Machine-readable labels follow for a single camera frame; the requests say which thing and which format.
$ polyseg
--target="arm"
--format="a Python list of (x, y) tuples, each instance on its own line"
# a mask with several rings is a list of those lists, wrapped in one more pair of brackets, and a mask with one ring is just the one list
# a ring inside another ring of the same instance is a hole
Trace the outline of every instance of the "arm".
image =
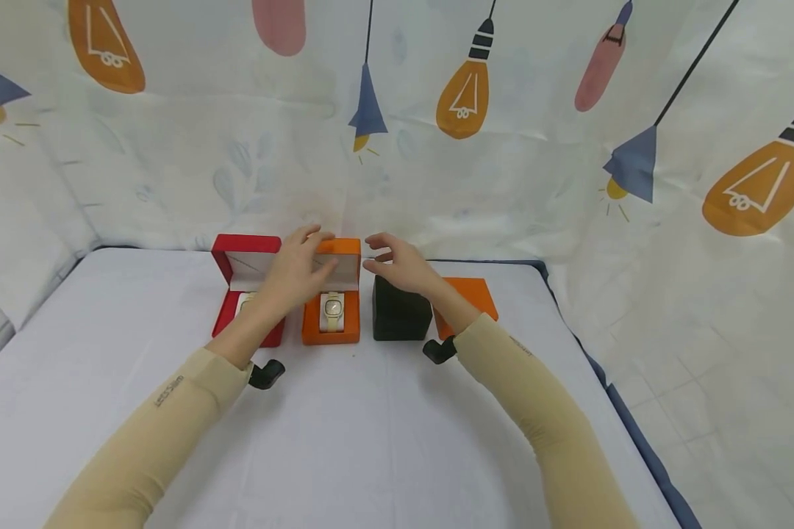
[(588, 418), (538, 358), (487, 314), (454, 345), (462, 366), (529, 440), (554, 528), (638, 527)]
[(319, 226), (282, 245), (256, 299), (147, 397), (81, 471), (45, 529), (139, 529), (194, 451), (247, 385), (259, 344), (335, 269), (312, 271)]
[(637, 528), (591, 424), (553, 373), (442, 280), (414, 246), (390, 234), (367, 241), (390, 251), (365, 261), (365, 268), (432, 302), (457, 333), (459, 362), (529, 440), (553, 527)]

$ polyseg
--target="orange watch box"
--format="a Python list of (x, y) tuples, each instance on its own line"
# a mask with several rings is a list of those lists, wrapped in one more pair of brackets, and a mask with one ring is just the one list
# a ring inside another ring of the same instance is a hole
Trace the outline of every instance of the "orange watch box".
[[(215, 239), (212, 256), (229, 289), (215, 321), (213, 337), (235, 318), (240, 296), (257, 292), (262, 286), (280, 246), (282, 240), (279, 237), (264, 235), (220, 234)], [(279, 347), (282, 343), (282, 329), (285, 329), (285, 318), (265, 337), (261, 347)]]
[(359, 267), (362, 265), (362, 241), (358, 239), (325, 240), (318, 246), (315, 266), (337, 257), (339, 266), (330, 274), (323, 291), (345, 295), (343, 330), (321, 332), (321, 295), (309, 300), (303, 308), (303, 343), (305, 345), (356, 344), (359, 341)]
[[(491, 298), (491, 293), (488, 292), (488, 285), (485, 283), (485, 279), (445, 278), (445, 281), (453, 285), (464, 299), (471, 302), (471, 305), (485, 312), (488, 316), (491, 316), (494, 321), (497, 321), (497, 307), (494, 306), (494, 300)], [(446, 340), (450, 336), (453, 336), (455, 334), (453, 328), (447, 324), (445, 318), (441, 316), (441, 313), (436, 310), (432, 310), (432, 312), (435, 313), (435, 326), (438, 328), (438, 339)]]

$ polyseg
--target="black watch box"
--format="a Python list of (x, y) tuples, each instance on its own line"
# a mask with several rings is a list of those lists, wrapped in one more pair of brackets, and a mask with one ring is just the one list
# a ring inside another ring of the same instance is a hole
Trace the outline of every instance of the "black watch box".
[(419, 294), (398, 289), (381, 276), (373, 280), (373, 339), (412, 341), (426, 338), (432, 307)]

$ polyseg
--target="red watch box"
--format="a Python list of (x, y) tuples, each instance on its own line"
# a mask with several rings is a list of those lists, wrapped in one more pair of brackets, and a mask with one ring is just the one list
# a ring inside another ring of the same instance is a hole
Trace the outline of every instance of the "red watch box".
[[(239, 297), (248, 292), (258, 292), (265, 282), (276, 252), (282, 246), (279, 237), (265, 235), (220, 234), (212, 246), (212, 257), (226, 279), (229, 289), (224, 296), (212, 338), (217, 336), (235, 318)], [(265, 337), (262, 347), (279, 347), (285, 318)]]

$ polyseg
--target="forearm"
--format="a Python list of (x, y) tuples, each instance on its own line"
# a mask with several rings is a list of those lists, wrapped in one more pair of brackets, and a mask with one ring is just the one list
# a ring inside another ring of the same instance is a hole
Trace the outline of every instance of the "forearm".
[(441, 313), (455, 334), (462, 333), (481, 315), (479, 309), (464, 299), (453, 285), (441, 278), (430, 285), (430, 288), (423, 292), (423, 296), (432, 303), (435, 310)]
[(45, 529), (141, 528), (250, 372), (197, 350), (92, 457)]
[(553, 528), (636, 528), (591, 424), (549, 369), (487, 315), (454, 344), (535, 451)]
[(206, 348), (233, 366), (245, 369), (262, 341), (289, 310), (290, 307), (285, 307), (269, 293), (260, 293)]

